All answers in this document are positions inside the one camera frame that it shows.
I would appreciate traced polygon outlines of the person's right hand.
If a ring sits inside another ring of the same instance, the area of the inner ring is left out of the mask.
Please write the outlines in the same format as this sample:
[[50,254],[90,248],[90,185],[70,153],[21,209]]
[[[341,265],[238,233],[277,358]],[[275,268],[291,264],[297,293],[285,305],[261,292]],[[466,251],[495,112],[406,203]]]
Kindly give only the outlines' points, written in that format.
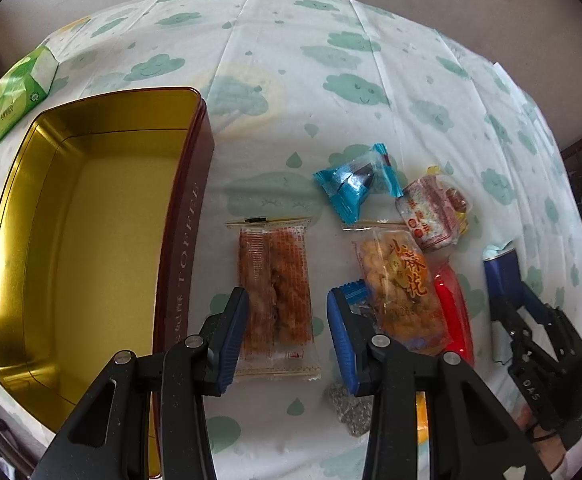
[[534,450],[553,479],[567,478],[567,450],[555,431],[546,431],[532,414],[529,405],[522,404],[517,424],[523,434],[531,441]]

